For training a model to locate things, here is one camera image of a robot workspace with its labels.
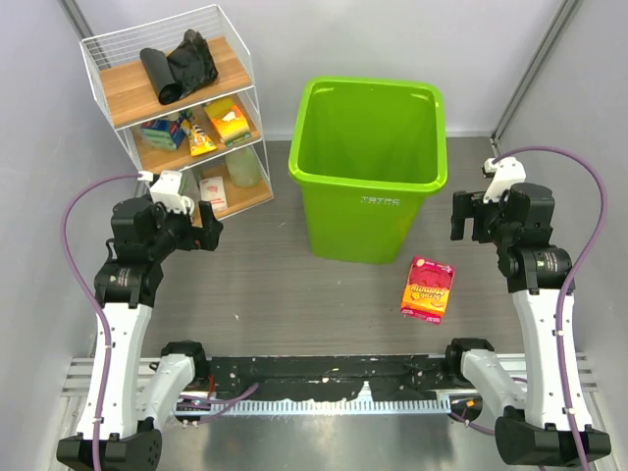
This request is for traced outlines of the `green plastic trash bin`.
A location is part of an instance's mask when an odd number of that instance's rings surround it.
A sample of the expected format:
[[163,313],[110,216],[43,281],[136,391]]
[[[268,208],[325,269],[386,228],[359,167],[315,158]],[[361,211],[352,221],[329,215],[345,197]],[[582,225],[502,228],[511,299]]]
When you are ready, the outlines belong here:
[[288,170],[314,255],[392,263],[426,199],[447,181],[444,98],[425,82],[314,78]]

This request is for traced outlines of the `black trash bag roll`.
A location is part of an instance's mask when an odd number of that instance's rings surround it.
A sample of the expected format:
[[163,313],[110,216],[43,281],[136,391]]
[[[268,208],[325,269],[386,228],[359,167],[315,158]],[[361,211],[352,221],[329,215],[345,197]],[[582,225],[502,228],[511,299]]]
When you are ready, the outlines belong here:
[[166,54],[161,50],[143,48],[139,52],[139,57],[158,102],[161,105],[169,105],[178,101],[183,88],[175,80]]

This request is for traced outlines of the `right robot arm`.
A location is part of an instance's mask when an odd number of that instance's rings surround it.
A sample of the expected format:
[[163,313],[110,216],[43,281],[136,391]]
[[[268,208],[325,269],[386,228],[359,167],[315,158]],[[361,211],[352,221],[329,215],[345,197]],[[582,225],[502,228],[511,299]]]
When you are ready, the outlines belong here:
[[501,366],[484,339],[455,339],[443,364],[454,387],[471,384],[496,417],[494,437],[509,465],[571,467],[611,453],[582,396],[571,318],[575,289],[569,254],[550,242],[554,199],[549,188],[516,183],[496,198],[482,192],[452,196],[451,234],[492,243],[524,340],[526,384]]

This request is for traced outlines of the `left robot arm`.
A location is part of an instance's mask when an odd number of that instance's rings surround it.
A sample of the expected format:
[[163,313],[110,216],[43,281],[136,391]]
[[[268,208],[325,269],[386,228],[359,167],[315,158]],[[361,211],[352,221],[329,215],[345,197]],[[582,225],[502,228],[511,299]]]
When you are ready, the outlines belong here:
[[163,279],[162,262],[177,250],[217,248],[223,225],[210,203],[199,204],[200,226],[149,195],[118,203],[108,257],[89,295],[98,336],[86,404],[77,430],[59,440],[57,459],[72,470],[154,470],[162,429],[180,394],[209,380],[202,345],[168,343],[145,387],[138,384],[141,349]]

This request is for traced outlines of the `white red small box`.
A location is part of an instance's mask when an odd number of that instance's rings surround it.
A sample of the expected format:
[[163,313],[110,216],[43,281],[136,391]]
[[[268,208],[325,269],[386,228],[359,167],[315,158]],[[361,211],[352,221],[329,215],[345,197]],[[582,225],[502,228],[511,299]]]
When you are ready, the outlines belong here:
[[199,182],[200,199],[209,202],[214,212],[228,209],[227,195],[222,177],[205,178]]

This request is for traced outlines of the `translucent green bottle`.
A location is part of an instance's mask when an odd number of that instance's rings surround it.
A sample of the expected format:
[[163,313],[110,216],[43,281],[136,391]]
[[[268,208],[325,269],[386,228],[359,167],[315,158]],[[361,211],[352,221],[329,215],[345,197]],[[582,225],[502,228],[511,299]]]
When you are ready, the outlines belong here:
[[234,150],[226,156],[225,161],[234,186],[253,187],[261,181],[257,156],[251,147]]

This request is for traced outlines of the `pink orange sponge package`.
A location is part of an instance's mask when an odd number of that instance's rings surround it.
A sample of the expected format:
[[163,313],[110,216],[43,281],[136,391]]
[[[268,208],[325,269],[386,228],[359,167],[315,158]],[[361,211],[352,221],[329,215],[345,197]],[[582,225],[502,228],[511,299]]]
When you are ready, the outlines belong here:
[[439,325],[447,310],[454,275],[452,265],[415,256],[401,296],[400,313]]

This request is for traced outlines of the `yellow snack bag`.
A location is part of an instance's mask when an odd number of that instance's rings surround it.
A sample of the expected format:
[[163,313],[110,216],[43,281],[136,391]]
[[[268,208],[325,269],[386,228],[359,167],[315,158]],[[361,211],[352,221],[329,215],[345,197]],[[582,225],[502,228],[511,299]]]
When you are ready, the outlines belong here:
[[191,112],[185,113],[182,129],[187,135],[189,152],[192,157],[198,157],[217,149],[216,144],[196,122]]

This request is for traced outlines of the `blue green sponge pack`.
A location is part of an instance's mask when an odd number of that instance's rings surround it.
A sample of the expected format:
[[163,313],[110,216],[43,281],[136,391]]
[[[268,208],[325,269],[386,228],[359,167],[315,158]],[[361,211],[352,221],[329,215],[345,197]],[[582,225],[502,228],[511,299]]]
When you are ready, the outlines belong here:
[[181,128],[181,121],[151,120],[139,126],[144,141],[153,147],[175,151],[178,150],[186,138]]

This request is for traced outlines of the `yellow orange sponge pack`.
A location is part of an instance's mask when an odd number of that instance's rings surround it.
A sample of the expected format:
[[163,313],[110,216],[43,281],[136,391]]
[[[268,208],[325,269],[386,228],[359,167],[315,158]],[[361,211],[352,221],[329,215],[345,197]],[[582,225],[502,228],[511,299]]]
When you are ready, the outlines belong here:
[[250,137],[249,123],[231,97],[206,103],[203,110],[224,144]]

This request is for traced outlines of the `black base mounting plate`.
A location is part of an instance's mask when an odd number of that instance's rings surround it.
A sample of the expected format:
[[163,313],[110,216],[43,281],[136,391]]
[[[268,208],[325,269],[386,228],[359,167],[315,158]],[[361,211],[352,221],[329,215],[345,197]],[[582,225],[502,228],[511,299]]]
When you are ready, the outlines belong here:
[[257,385],[252,400],[356,400],[367,386],[375,401],[432,399],[438,391],[470,389],[445,356],[348,355],[212,357],[184,388],[235,398]]

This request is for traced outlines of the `aluminium frame rail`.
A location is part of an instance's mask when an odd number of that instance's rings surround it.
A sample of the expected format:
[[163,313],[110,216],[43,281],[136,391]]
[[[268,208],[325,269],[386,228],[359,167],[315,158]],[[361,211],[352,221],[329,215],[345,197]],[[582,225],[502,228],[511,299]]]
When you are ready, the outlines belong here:
[[[141,358],[137,371],[136,391],[141,393],[152,379],[159,360],[157,358]],[[62,396],[87,396],[93,367],[92,358],[75,358],[68,370],[62,388]]]

